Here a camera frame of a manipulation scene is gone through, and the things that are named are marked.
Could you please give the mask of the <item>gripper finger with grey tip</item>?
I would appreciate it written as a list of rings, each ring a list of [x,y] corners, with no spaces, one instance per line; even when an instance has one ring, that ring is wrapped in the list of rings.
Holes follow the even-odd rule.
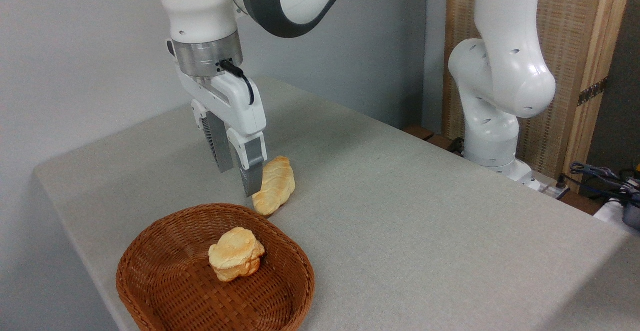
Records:
[[[206,141],[212,151],[215,164],[220,173],[225,173],[234,167],[233,156],[227,139],[226,124],[198,100],[190,103],[196,126],[205,133]]]
[[[251,197],[262,189],[263,165],[268,159],[265,136],[262,132],[243,136],[233,128],[229,128],[226,133],[237,153],[246,196]]]

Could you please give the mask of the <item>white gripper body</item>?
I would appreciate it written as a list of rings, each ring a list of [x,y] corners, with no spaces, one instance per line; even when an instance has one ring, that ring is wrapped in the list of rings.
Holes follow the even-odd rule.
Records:
[[[265,130],[266,116],[258,87],[251,82],[254,102],[250,103],[247,83],[230,73],[213,78],[193,78],[178,72],[186,92],[194,100],[235,129],[243,137]]]

